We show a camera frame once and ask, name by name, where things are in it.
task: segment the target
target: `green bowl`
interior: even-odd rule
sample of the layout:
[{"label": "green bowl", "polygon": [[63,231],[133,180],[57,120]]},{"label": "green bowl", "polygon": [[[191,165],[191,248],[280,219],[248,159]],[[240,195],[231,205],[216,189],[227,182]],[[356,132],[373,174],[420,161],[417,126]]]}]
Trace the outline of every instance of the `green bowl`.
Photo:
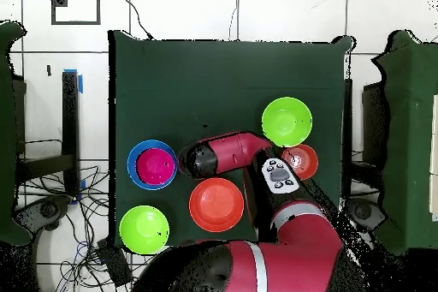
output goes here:
[{"label": "green bowl", "polygon": [[299,99],[282,97],[272,101],[263,111],[264,135],[277,146],[293,147],[311,132],[311,112]]},{"label": "green bowl", "polygon": [[157,208],[135,206],[121,219],[119,231],[123,244],[132,252],[155,253],[168,241],[169,223]]}]

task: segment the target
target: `red bowl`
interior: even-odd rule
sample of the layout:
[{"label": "red bowl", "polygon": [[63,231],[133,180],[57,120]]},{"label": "red bowl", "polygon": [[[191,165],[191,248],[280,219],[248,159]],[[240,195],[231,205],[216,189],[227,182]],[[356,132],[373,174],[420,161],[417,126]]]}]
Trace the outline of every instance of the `red bowl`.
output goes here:
[{"label": "red bowl", "polygon": [[301,180],[312,177],[318,168],[317,153],[310,147],[300,144],[287,148],[281,158],[292,166],[293,172]]},{"label": "red bowl", "polygon": [[240,190],[232,182],[218,177],[199,183],[189,200],[193,221],[209,232],[233,228],[242,218],[243,209]]}]

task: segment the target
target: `dark green table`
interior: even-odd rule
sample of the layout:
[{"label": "dark green table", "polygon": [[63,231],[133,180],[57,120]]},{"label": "dark green table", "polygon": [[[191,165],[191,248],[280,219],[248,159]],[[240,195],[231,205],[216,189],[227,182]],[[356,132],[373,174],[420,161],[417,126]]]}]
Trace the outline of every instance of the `dark green table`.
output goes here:
[{"label": "dark green table", "polygon": [[[209,233],[191,219],[188,200],[198,184],[181,173],[166,188],[147,191],[127,173],[127,156],[141,141],[161,140],[178,152],[187,143],[232,131],[261,134],[263,109],[290,96],[313,115],[306,140],[319,157],[315,181],[335,203],[340,194],[340,136],[344,55],[349,37],[327,43],[150,41],[109,32],[110,82],[115,83],[115,124],[110,124],[110,160],[115,160],[115,244],[119,222],[132,207],[150,205],[168,218],[168,245],[187,239],[247,239],[256,236],[247,212],[232,229]],[[244,193],[241,170],[223,175]]]}]

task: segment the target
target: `button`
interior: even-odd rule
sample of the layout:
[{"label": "button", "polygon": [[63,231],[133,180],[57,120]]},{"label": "button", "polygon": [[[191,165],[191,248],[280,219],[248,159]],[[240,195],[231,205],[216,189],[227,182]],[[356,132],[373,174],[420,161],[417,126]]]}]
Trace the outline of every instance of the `button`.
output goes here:
[{"label": "button", "polygon": [[270,180],[272,182],[282,182],[290,177],[286,169],[275,169],[270,173]]}]

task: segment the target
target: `floor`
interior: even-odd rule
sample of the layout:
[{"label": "floor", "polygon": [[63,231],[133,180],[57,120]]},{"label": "floor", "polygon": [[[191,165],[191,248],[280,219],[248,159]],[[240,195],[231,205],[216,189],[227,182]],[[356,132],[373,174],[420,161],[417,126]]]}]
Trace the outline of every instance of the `floor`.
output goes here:
[{"label": "floor", "polygon": [[[141,23],[155,39],[330,42],[340,35],[353,36],[357,40],[351,59],[356,151],[363,146],[362,88],[381,79],[370,59],[384,50],[388,35],[396,29],[410,29],[422,41],[438,36],[438,0],[130,1],[137,8]],[[80,166],[86,186],[92,179],[88,176],[96,170],[98,178],[104,177],[108,170],[107,30],[125,30],[146,39],[135,11],[125,0],[100,0],[100,8],[100,25],[51,25],[50,0],[0,0],[0,20],[19,21],[27,30],[27,35],[14,43],[10,54],[14,71],[24,75],[27,82],[27,141],[62,138],[61,72],[77,69],[83,76],[83,93],[79,96]],[[95,21],[96,0],[68,0],[67,7],[56,8],[56,19]],[[59,142],[27,144],[28,158],[59,152]],[[50,181],[46,185],[59,187]],[[94,196],[104,203],[108,199],[108,177],[95,188]],[[19,204],[23,206],[37,199],[41,190],[28,183],[21,193]],[[92,206],[89,198],[83,201]],[[102,215],[91,217],[97,240],[108,234],[105,211],[99,207],[97,212]],[[68,215],[77,229],[76,237],[84,240],[84,219],[77,204],[69,206]],[[38,246],[42,292],[56,292],[56,289],[73,292],[60,281],[61,271],[65,274],[69,268],[62,262],[79,259],[77,252],[72,225],[66,218],[58,229],[43,233]],[[147,261],[131,255],[127,255],[127,260],[136,277]],[[105,272],[99,275],[101,282],[108,280]],[[114,284],[107,284],[104,292],[128,292],[130,287],[129,284],[115,290]],[[81,287],[79,292],[102,291],[98,287]]]}]

